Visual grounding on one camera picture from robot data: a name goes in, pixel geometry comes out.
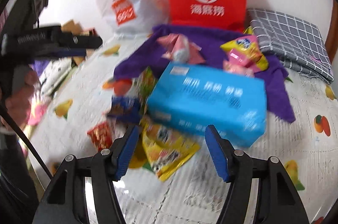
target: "black gripper frame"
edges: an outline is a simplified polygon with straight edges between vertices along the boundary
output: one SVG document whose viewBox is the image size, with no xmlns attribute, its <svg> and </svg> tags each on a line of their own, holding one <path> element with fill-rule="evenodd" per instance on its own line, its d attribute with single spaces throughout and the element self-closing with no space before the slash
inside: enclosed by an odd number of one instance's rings
<svg viewBox="0 0 338 224">
<path fill-rule="evenodd" d="M 251 158 L 222 139 L 213 125 L 209 128 L 227 159 L 227 183 L 231 183 L 216 224 L 244 223 L 253 178 L 259 178 L 253 224 L 309 224 L 297 190 L 278 158 Z"/>
<path fill-rule="evenodd" d="M 89 224 L 85 177 L 92 178 L 99 224 L 125 224 L 113 181 L 118 180 L 118 157 L 134 128 L 129 126 L 125 135 L 113 142 L 109 154 L 98 152 L 80 159 L 66 156 L 40 201 L 33 224 Z"/>
</svg>

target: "person's hand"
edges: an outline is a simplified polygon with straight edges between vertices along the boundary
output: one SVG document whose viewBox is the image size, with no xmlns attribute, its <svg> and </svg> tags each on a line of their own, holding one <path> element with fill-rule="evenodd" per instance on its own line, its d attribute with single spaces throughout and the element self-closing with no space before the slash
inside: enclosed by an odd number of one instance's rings
<svg viewBox="0 0 338 224">
<path fill-rule="evenodd" d="M 39 78 L 35 71 L 30 71 L 25 76 L 25 86 L 22 87 L 19 91 L 14 93 L 11 97 L 7 98 L 5 101 L 6 108 L 9 115 L 13 118 L 16 124 L 23 128 L 26 125 L 29 112 L 30 112 L 30 99 L 34 93 L 33 85 L 38 82 Z M 8 130 L 12 130 L 6 122 L 1 118 L 1 122 L 6 126 Z"/>
</svg>

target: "orange logo on bag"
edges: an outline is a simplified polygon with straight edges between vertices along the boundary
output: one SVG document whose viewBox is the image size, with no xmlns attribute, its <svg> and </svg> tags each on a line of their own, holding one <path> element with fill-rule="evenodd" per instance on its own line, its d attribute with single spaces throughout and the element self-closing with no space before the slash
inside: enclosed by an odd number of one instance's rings
<svg viewBox="0 0 338 224">
<path fill-rule="evenodd" d="M 129 0 L 114 0 L 112 9 L 116 13 L 116 22 L 118 25 L 136 18 L 134 7 Z"/>
</svg>

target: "wooden bed frame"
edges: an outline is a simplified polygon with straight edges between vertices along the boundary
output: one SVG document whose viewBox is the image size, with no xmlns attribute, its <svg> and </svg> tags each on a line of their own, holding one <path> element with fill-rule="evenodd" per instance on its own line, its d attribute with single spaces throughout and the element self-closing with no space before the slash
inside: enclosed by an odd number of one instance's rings
<svg viewBox="0 0 338 224">
<path fill-rule="evenodd" d="M 333 0 L 331 24 L 328 30 L 325 47 L 328 58 L 332 63 L 338 49 L 338 4 L 336 0 Z"/>
</svg>

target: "cardboard box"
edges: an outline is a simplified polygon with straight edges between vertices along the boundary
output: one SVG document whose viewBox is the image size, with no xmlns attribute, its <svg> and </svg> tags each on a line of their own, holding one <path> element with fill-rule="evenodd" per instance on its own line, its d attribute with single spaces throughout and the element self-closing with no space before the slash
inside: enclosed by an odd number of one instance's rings
<svg viewBox="0 0 338 224">
<path fill-rule="evenodd" d="M 147 104 L 159 123 L 201 136 L 213 124 L 237 146 L 251 146 L 265 131 L 264 81 L 220 69 L 171 62 Z"/>
</svg>

